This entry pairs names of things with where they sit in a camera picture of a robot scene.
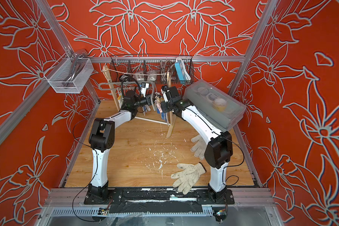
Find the pink clothespin clip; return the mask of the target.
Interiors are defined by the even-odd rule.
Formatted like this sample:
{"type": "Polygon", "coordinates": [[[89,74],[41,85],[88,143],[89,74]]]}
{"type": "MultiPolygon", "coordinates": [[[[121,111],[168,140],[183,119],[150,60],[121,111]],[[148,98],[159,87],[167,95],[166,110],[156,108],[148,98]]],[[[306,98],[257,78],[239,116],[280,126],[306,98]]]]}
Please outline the pink clothespin clip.
{"type": "Polygon", "coordinates": [[[161,102],[156,100],[155,104],[156,104],[156,107],[157,107],[157,113],[161,114],[163,112],[162,108],[161,108],[161,102]]]}

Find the dirty white glove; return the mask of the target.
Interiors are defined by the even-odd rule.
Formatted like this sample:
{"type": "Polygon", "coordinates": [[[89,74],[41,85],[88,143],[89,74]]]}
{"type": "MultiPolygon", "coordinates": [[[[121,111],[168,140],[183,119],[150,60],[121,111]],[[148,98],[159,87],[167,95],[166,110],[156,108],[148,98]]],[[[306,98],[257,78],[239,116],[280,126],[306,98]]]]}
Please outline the dirty white glove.
{"type": "Polygon", "coordinates": [[[195,157],[198,157],[200,160],[204,160],[204,154],[207,147],[207,144],[201,137],[201,135],[197,135],[191,139],[191,142],[194,145],[191,147],[191,152],[194,153],[195,157]]]}
{"type": "Polygon", "coordinates": [[[172,186],[177,188],[179,193],[187,195],[201,175],[206,173],[206,169],[201,163],[178,163],[177,167],[181,171],[171,174],[170,178],[175,179],[172,186]]]}

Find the dirty white glove front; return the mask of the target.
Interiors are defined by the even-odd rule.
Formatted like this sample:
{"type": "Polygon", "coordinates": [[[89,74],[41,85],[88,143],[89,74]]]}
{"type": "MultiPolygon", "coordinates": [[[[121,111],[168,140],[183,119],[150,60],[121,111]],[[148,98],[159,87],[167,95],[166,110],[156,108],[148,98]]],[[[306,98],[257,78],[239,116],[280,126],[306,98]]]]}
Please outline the dirty white glove front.
{"type": "Polygon", "coordinates": [[[178,163],[177,167],[181,171],[171,174],[170,178],[175,179],[172,186],[177,188],[179,193],[187,195],[201,175],[206,173],[206,169],[201,163],[178,163]]]}

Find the blue dotted glove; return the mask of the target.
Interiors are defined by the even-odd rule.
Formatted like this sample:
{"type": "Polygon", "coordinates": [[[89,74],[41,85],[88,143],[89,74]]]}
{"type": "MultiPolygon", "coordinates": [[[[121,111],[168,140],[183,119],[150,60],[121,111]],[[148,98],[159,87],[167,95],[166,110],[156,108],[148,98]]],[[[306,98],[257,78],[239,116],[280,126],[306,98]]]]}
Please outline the blue dotted glove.
{"type": "Polygon", "coordinates": [[[161,119],[168,123],[167,113],[161,113],[161,119]]]}

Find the light blue box in basket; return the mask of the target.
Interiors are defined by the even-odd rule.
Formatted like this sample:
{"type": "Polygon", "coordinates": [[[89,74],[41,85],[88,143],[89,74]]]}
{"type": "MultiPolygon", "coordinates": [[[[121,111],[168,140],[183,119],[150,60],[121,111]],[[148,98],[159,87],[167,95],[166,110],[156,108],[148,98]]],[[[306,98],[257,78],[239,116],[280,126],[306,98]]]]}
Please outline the light blue box in basket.
{"type": "Polygon", "coordinates": [[[186,70],[185,63],[180,57],[176,58],[174,66],[181,84],[185,84],[191,81],[191,77],[186,70]]]}

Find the grey clip hanger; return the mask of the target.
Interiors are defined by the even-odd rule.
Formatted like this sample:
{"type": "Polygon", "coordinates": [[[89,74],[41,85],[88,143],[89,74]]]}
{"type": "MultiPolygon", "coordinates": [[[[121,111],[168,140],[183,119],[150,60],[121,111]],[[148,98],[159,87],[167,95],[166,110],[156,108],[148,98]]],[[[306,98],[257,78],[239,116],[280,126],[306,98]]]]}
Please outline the grey clip hanger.
{"type": "MultiPolygon", "coordinates": [[[[135,91],[138,95],[141,96],[140,93],[140,85],[142,82],[147,82],[149,83],[149,89],[147,89],[147,95],[151,95],[153,96],[153,103],[150,106],[151,109],[153,109],[154,111],[157,111],[157,107],[155,104],[156,100],[161,100],[160,94],[161,92],[158,91],[157,86],[155,84],[155,82],[151,82],[151,81],[141,81],[139,82],[139,86],[137,86],[137,84],[135,82],[124,82],[123,85],[121,84],[121,82],[113,82],[114,83],[114,87],[116,88],[116,95],[118,97],[118,101],[119,101],[119,105],[120,108],[122,106],[122,104],[124,103],[124,95],[129,91],[129,90],[133,90],[135,91]]],[[[109,86],[106,82],[100,83],[98,85],[100,90],[109,90],[111,93],[111,90],[109,89],[109,86]]]]}

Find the clear plastic wall bin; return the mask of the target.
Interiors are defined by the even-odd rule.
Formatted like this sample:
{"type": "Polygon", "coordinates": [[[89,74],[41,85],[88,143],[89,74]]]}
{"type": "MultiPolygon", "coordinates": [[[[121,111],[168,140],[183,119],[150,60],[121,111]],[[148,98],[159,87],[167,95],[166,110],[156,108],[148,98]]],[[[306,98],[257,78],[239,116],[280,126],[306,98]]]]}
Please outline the clear plastic wall bin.
{"type": "Polygon", "coordinates": [[[49,72],[44,74],[44,78],[56,93],[79,94],[93,71],[94,67],[88,57],[80,55],[70,58],[63,54],[49,68],[49,72]]]}

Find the dirty white glove right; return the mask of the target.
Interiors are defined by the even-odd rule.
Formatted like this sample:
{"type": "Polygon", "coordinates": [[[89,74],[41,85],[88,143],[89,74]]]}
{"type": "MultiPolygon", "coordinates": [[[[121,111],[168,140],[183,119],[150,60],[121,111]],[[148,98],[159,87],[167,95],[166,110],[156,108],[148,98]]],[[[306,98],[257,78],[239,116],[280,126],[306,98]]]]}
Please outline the dirty white glove right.
{"type": "Polygon", "coordinates": [[[194,145],[191,147],[191,152],[194,153],[195,157],[198,157],[200,160],[204,160],[204,154],[207,147],[207,144],[201,137],[201,135],[197,135],[191,139],[191,142],[194,145]]]}

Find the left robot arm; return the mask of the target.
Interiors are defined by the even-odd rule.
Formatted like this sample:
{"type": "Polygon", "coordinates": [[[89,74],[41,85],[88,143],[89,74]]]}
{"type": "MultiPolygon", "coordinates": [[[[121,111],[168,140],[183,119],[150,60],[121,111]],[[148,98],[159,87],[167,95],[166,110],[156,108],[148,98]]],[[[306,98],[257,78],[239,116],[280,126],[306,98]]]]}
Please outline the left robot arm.
{"type": "Polygon", "coordinates": [[[96,118],[89,136],[93,153],[93,173],[87,196],[99,201],[106,201],[109,198],[107,165],[110,149],[115,142],[115,129],[133,120],[138,108],[151,102],[150,97],[142,97],[135,90],[123,91],[122,97],[123,103],[119,112],[108,118],[96,118]]]}

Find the white dice block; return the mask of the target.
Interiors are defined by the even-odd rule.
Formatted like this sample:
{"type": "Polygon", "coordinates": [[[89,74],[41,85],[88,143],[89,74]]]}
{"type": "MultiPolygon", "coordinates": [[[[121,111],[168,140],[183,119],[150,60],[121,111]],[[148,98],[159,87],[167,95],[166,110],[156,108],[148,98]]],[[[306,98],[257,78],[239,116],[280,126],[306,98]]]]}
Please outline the white dice block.
{"type": "Polygon", "coordinates": [[[138,72],[135,72],[134,78],[135,78],[138,82],[145,81],[145,74],[144,74],[144,71],[138,71],[138,72]]]}

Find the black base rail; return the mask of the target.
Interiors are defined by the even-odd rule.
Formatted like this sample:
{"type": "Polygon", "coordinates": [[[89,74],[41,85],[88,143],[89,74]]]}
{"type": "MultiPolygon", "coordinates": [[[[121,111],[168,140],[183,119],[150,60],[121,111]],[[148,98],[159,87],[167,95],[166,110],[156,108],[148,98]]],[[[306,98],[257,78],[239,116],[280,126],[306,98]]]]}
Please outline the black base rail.
{"type": "Polygon", "coordinates": [[[170,187],[110,187],[102,195],[88,191],[85,205],[104,205],[110,213],[202,214],[204,207],[226,208],[234,204],[230,189],[216,193],[209,187],[195,187],[186,195],[170,187]]]}

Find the wooden drying rack stand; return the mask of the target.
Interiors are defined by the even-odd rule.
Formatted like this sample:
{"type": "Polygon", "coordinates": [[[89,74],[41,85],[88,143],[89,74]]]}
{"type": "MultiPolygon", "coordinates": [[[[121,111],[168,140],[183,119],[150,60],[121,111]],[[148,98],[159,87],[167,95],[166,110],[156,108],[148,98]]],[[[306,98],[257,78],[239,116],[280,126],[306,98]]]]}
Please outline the wooden drying rack stand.
{"type": "MultiPolygon", "coordinates": [[[[104,65],[102,72],[103,72],[103,74],[104,74],[104,76],[107,80],[107,84],[109,86],[109,89],[111,90],[113,100],[115,101],[115,106],[116,106],[117,110],[119,111],[120,105],[119,105],[118,97],[117,97],[116,91],[115,91],[116,88],[114,87],[114,83],[112,82],[111,75],[110,75],[109,71],[110,71],[109,67],[107,65],[104,65]]],[[[167,118],[167,124],[169,126],[166,138],[170,138],[171,135],[172,135],[172,132],[173,132],[174,125],[175,125],[176,116],[174,116],[173,113],[167,113],[166,118],[167,118]]]]}

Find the grey plastic storage box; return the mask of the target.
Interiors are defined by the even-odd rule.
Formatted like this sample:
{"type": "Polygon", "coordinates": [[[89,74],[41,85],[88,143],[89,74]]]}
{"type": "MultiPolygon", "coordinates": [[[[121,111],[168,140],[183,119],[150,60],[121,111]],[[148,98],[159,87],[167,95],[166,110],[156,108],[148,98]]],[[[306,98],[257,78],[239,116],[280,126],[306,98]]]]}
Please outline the grey plastic storage box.
{"type": "Polygon", "coordinates": [[[222,131],[231,130],[242,118],[246,106],[205,80],[185,89],[189,99],[204,117],[222,131]]]}

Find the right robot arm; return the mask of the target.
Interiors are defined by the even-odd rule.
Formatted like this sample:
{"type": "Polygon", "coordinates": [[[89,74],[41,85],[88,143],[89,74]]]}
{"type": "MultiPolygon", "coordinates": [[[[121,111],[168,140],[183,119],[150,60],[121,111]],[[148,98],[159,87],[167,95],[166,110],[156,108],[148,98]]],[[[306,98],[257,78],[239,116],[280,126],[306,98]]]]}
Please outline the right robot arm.
{"type": "MultiPolygon", "coordinates": [[[[233,145],[229,132],[222,132],[203,116],[196,106],[188,99],[183,99],[176,87],[162,86],[164,102],[161,108],[164,113],[172,112],[176,116],[187,121],[204,141],[206,149],[203,157],[211,167],[211,178],[208,184],[209,196],[214,202],[226,196],[226,170],[230,168],[229,162],[233,155],[233,145]]],[[[200,176],[206,173],[201,164],[179,163],[177,167],[181,171],[171,174],[174,179],[172,186],[179,193],[188,194],[191,188],[198,182],[200,176]]]]}

